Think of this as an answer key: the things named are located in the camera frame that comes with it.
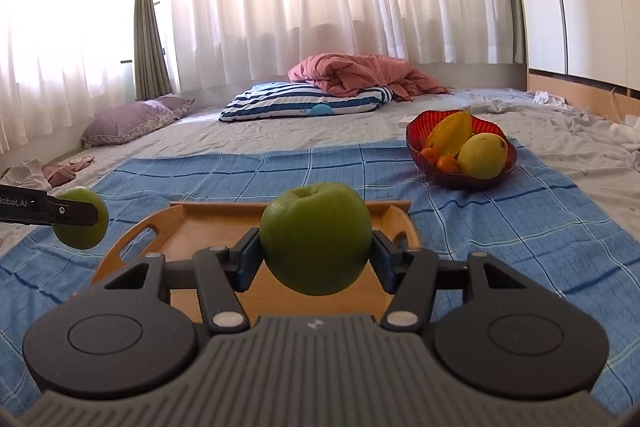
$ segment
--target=striped pillow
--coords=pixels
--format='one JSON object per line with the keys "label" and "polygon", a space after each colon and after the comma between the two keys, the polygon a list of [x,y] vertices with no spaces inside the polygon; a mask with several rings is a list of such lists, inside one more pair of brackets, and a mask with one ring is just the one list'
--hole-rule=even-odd
{"label": "striped pillow", "polygon": [[373,111],[393,96],[388,87],[371,87],[356,96],[333,96],[312,84],[271,82],[244,93],[220,114],[221,121],[255,120],[276,116],[329,116]]}

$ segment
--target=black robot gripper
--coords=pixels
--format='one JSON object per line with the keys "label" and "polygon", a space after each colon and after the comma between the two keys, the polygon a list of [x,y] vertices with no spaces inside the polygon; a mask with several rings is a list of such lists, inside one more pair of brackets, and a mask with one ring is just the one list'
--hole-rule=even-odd
{"label": "black robot gripper", "polygon": [[[190,261],[139,257],[27,331],[24,360],[49,392],[20,420],[35,424],[53,402],[127,409],[141,426],[473,426],[485,416],[504,425],[530,416],[533,426],[546,425],[542,409],[562,417],[576,407],[588,412],[580,425],[611,420],[588,394],[609,347],[589,315],[482,252],[444,261],[375,231],[369,260],[394,295],[379,324],[266,316],[250,327],[236,293],[262,263],[258,229]],[[169,306],[172,289],[197,290],[202,324]],[[431,322],[434,296],[447,289],[462,290],[463,304]],[[459,421],[452,411],[465,408],[474,412]]]}

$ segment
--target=apple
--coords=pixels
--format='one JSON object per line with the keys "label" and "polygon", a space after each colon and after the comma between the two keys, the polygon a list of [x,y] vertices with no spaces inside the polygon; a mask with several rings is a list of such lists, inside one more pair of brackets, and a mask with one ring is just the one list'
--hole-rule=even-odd
{"label": "apple", "polygon": [[98,221],[90,227],[53,224],[53,232],[56,237],[68,247],[77,248],[78,250],[88,250],[98,245],[107,233],[107,226],[109,225],[109,210],[102,198],[86,187],[70,188],[56,197],[59,200],[91,203],[98,210]]}
{"label": "apple", "polygon": [[367,206],[341,183],[288,190],[265,209],[260,222],[269,270],[306,295],[331,295],[351,285],[367,264],[371,241]]}

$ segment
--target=red bowl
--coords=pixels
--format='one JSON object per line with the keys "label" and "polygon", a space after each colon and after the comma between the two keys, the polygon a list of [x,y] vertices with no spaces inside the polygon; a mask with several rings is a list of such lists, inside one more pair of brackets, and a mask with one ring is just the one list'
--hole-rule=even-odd
{"label": "red bowl", "polygon": [[414,163],[418,166],[428,180],[441,185],[451,190],[487,190],[488,188],[495,187],[500,183],[507,174],[513,169],[516,164],[516,148],[511,144],[501,129],[494,123],[487,122],[486,120],[480,120],[474,116],[471,116],[471,128],[474,133],[492,132],[498,136],[502,136],[507,142],[507,161],[504,164],[504,169],[495,178],[490,180],[477,180],[470,178],[469,176],[463,176],[462,174],[447,174],[446,172],[438,171],[432,166],[424,157],[420,154],[423,149],[422,144],[429,136],[430,132],[436,125],[448,117],[450,114],[459,112],[459,110],[453,111],[425,111],[420,113],[406,128],[406,145],[409,147],[409,154],[414,160]]}

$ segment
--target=white logo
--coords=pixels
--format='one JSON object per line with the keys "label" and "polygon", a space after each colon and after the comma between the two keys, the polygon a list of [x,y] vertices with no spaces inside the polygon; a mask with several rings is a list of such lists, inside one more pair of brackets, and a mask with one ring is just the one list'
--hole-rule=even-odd
{"label": "white logo", "polygon": [[317,330],[318,328],[324,326],[324,322],[320,319],[313,319],[311,322],[306,323],[312,330]]}
{"label": "white logo", "polygon": [[10,200],[9,198],[0,198],[0,204],[8,204],[10,206],[27,206],[24,200]]}

